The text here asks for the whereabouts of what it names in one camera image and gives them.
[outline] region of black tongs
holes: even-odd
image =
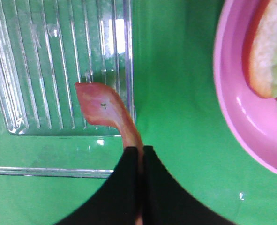
[[[152,146],[143,147],[138,173],[138,150],[127,147],[101,188],[58,225],[134,225],[142,207],[144,225],[232,225],[205,207],[169,174]]]

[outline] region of pink bowl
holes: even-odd
[[[247,26],[259,2],[226,0],[215,42],[215,85],[236,139],[255,160],[277,174],[277,103],[259,98],[249,89],[241,64]]]

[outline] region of clear plastic tray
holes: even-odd
[[[131,38],[130,0],[0,0],[0,142],[28,135],[78,142],[77,136],[90,135],[98,145],[117,136],[112,127],[86,123],[74,83],[112,86],[134,119]],[[0,174],[104,177],[111,171],[42,166],[5,163]]]

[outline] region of bread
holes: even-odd
[[[273,58],[277,49],[277,0],[261,0],[243,47],[248,85],[260,97],[272,98]]]

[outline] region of green tablecloth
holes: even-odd
[[[241,148],[215,94],[212,55],[223,2],[134,1],[137,126],[144,143],[202,203],[238,224],[277,224],[277,175]],[[121,148],[121,142],[114,146]],[[112,161],[119,156],[114,151]],[[0,176],[0,225],[52,224],[103,182]]]

